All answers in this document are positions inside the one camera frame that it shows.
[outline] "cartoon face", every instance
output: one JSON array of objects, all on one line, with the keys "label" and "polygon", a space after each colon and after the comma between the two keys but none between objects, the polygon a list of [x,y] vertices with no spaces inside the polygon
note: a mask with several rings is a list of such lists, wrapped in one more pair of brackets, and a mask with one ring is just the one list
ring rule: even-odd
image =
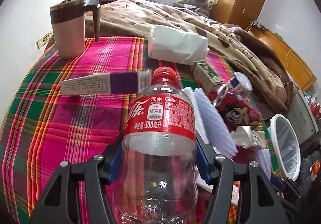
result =
[{"label": "cartoon face", "polygon": [[241,125],[242,123],[248,125],[250,119],[247,111],[247,107],[236,107],[233,110],[226,113],[225,119],[234,125]]}]

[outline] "white paper package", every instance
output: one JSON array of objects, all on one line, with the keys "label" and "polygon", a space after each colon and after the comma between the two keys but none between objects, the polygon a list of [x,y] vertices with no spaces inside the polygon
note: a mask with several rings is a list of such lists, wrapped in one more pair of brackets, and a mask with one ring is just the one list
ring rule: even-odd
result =
[{"label": "white paper package", "polygon": [[152,59],[193,64],[205,60],[208,38],[163,25],[153,25],[148,36],[148,56]]}]

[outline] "electrical outlet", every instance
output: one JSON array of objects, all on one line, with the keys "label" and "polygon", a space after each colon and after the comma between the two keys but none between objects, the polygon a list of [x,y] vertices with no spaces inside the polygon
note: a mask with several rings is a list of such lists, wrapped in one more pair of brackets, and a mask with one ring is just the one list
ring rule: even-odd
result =
[{"label": "electrical outlet", "polygon": [[45,45],[44,41],[43,41],[43,38],[41,37],[38,41],[37,41],[37,47],[38,47],[38,50],[43,47]]},{"label": "electrical outlet", "polygon": [[49,33],[48,33],[48,35],[49,35],[49,39],[54,35],[54,32],[51,30]]},{"label": "electrical outlet", "polygon": [[49,34],[46,34],[43,38],[43,43],[46,44],[49,41]]}]

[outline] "small green box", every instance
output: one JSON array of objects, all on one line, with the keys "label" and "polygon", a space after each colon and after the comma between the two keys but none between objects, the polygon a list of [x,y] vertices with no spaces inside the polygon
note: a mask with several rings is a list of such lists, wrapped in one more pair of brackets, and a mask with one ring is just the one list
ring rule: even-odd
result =
[{"label": "small green box", "polygon": [[206,61],[194,62],[192,72],[206,93],[217,91],[223,83],[222,78]]}]

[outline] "plastic bottle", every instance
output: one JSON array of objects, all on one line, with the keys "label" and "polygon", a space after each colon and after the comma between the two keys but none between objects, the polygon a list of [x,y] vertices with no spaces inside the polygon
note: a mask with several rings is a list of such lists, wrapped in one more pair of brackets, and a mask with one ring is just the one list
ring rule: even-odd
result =
[{"label": "plastic bottle", "polygon": [[132,102],[114,186],[117,223],[195,220],[194,109],[170,67],[155,70],[152,86]]}]

